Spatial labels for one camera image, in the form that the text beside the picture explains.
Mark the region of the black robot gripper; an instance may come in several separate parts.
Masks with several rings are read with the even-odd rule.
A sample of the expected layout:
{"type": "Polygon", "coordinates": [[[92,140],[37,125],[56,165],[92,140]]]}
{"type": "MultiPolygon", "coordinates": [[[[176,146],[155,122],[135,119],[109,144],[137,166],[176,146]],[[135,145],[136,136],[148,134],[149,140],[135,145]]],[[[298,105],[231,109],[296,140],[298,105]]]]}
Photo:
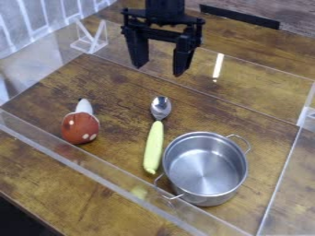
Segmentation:
{"type": "Polygon", "coordinates": [[[201,44],[203,18],[188,16],[184,0],[145,0],[145,7],[121,10],[121,34],[132,64],[140,68],[149,60],[149,41],[175,42],[173,76],[189,68],[196,47],[201,44]]]}

